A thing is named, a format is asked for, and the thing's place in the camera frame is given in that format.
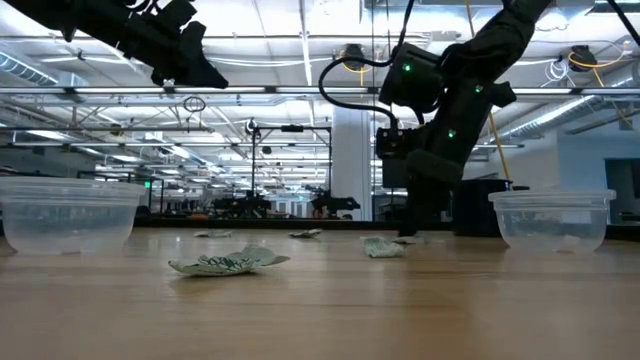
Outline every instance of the wooden table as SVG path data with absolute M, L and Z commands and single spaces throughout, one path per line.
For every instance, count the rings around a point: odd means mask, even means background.
M 0 253 L 0 359 L 635 359 L 640 246 L 522 255 L 430 233 L 405 259 L 362 232 L 194 239 L 136 230 L 121 255 Z M 257 275 L 183 278 L 167 260 L 246 244 L 293 259 Z

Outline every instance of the white pillar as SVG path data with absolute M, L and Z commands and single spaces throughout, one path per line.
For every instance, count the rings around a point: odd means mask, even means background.
M 353 197 L 360 204 L 360 210 L 350 212 L 355 221 L 372 220 L 370 122 L 367 111 L 333 110 L 331 193 Z

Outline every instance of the black equipment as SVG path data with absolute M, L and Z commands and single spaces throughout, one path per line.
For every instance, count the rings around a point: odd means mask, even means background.
M 380 92 L 384 104 L 410 107 L 421 124 L 416 129 L 398 128 L 397 118 L 386 109 L 345 104 L 324 91 L 329 70 L 345 61 L 332 62 L 320 76 L 320 93 L 330 103 L 352 109 L 373 110 L 387 115 L 389 129 L 376 135 L 376 155 L 387 166 L 404 169 L 407 188 L 407 216 L 400 236 L 414 235 L 430 214 L 447 208 L 450 192 L 462 179 L 480 131 L 496 106 L 516 100 L 508 82 L 494 84 L 524 53 L 535 31 L 535 23 L 551 0 L 516 0 L 496 14 L 476 36 L 463 44 L 449 46 L 441 56 L 403 43 L 413 0 L 405 13 L 405 27 L 391 58 L 382 63 L 366 59 L 374 66 L 391 66 Z M 424 113 L 437 110 L 425 124 Z
M 158 0 L 142 0 L 137 6 L 134 0 L 6 2 L 43 26 L 61 31 L 67 42 L 81 30 L 122 51 L 125 58 L 153 67 L 151 80 L 156 85 L 162 86 L 165 80 L 220 89 L 229 85 L 202 52 L 207 28 L 189 22 L 197 13 L 189 0 L 172 0 L 164 8 Z
M 489 194 L 509 191 L 509 182 L 499 179 L 461 181 L 453 193 L 451 230 L 457 236 L 500 237 L 498 218 Z
M 315 192 L 315 198 L 311 200 L 311 205 L 313 206 L 314 214 L 320 214 L 324 216 L 324 209 L 327 209 L 327 218 L 331 220 L 339 219 L 337 213 L 338 211 L 353 211 L 360 210 L 360 204 L 352 198 L 335 198 L 331 196 L 330 191 L 326 191 L 323 189 L 313 189 L 311 187 L 307 187 L 307 190 L 311 190 Z
M 213 207 L 222 219 L 265 219 L 271 209 L 271 202 L 261 195 L 247 191 L 244 198 L 226 198 L 213 201 Z

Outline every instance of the plastic container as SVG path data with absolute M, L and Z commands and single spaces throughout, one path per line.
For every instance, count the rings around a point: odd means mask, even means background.
M 515 249 L 590 252 L 604 240 L 613 190 L 511 191 L 489 195 L 500 233 Z
M 19 252 L 61 254 L 120 249 L 145 188 L 94 180 L 0 178 L 3 227 Z

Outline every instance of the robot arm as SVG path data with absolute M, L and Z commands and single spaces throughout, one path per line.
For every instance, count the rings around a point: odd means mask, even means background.
M 67 42 L 81 30 L 122 51 L 124 57 L 153 67 L 151 79 L 156 85 L 162 86 L 165 80 L 221 89 L 229 85 L 204 57 L 206 27 L 196 21 L 189 23 L 197 12 L 189 0 L 172 0 L 164 8 L 157 0 L 143 0 L 138 6 L 135 0 L 6 2 L 41 25 L 61 31 Z
M 379 129 L 376 154 L 405 161 L 408 215 L 400 236 L 413 235 L 419 223 L 446 207 L 450 191 L 494 105 L 516 100 L 509 83 L 494 84 L 524 53 L 535 23 L 551 0 L 516 0 L 494 16 L 475 38 L 449 46 L 442 56 L 403 44 L 380 93 L 385 104 L 408 106 L 423 123 L 413 130 Z

